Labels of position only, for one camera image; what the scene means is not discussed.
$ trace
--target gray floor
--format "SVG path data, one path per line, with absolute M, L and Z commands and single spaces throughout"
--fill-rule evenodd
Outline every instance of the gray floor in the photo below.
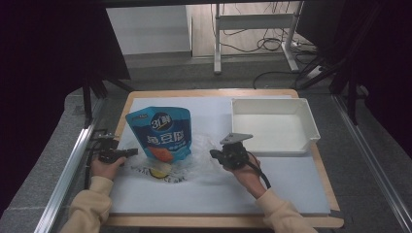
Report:
M 223 73 L 213 74 L 211 58 L 190 59 L 179 56 L 126 58 L 131 81 L 125 81 L 138 90 L 252 88 L 253 78 L 269 71 L 289 72 L 283 55 L 227 57 L 223 59 Z M 257 88 L 289 88 L 296 75 L 269 74 L 261 77 Z M 345 125 L 324 80 L 307 90 L 298 91 L 307 98 L 322 139 L 318 148 L 345 219 L 342 229 L 320 229 L 321 232 L 402 232 L 381 187 L 370 172 L 361 151 Z M 96 129 L 114 132 L 127 93 L 110 83 L 108 98 Z M 0 220 L 0 232 L 33 232 L 58 181 L 77 137 L 82 130 L 84 115 L 78 109 L 83 105 L 81 91 L 66 98 L 65 112 L 47 144 L 37 165 L 21 187 L 9 209 Z M 405 205 L 412 208 L 412 160 L 395 140 L 374 119 L 363 101 L 359 100 L 359 128 L 370 144 L 376 158 L 399 193 Z M 68 206 L 82 189 L 84 167 L 80 166 L 63 202 L 52 232 L 58 231 L 67 219 Z M 102 232 L 137 232 L 134 227 L 102 227 Z M 236 229 L 180 229 L 141 228 L 140 232 L 270 232 L 270 230 Z

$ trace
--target beige sleeve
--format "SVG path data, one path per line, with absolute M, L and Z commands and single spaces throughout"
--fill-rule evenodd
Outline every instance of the beige sleeve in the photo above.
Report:
M 317 232 L 291 202 L 280 199 L 270 189 L 258 198 L 256 204 L 263 209 L 264 223 L 276 233 Z
M 109 216 L 112 201 L 109 197 L 113 182 L 103 177 L 92 177 L 89 190 L 76 195 L 70 206 L 69 219 L 60 232 L 99 232 Z

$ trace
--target white plastic tray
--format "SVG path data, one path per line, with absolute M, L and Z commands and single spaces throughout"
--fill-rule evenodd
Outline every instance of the white plastic tray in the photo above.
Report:
M 304 153 L 321 136 L 306 99 L 233 99 L 234 133 L 253 134 L 243 142 L 255 154 Z

